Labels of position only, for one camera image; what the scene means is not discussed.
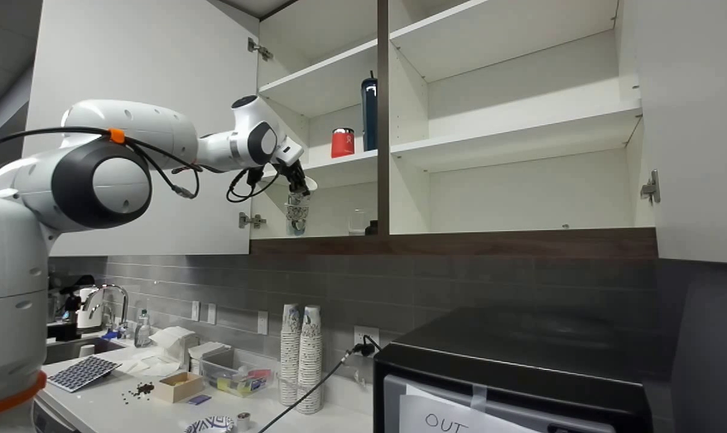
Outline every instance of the kitchen counter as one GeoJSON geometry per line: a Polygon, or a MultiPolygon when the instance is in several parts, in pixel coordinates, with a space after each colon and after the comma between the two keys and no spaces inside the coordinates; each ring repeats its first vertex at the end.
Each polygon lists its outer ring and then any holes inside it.
{"type": "MultiPolygon", "coordinates": [[[[98,358],[130,362],[146,349],[119,349],[98,354],[98,358]]],[[[51,362],[44,371],[56,374],[57,371],[71,364],[76,361],[51,362]]],[[[206,416],[227,416],[236,417],[241,411],[249,411],[253,429],[276,416],[283,404],[276,402],[276,384],[254,391],[253,397],[236,397],[227,391],[216,391],[205,386],[200,393],[211,398],[203,402],[200,405],[189,402],[166,404],[159,398],[136,398],[130,390],[146,381],[152,377],[115,371],[113,374],[104,377],[100,381],[70,393],[48,381],[48,386],[39,393],[39,398],[52,409],[60,417],[71,423],[76,429],[184,429],[189,423],[206,417],[206,416]]],[[[361,386],[343,377],[333,377],[325,390],[325,405],[318,413],[299,413],[292,411],[269,429],[275,433],[371,433],[371,386],[361,386]]]]}

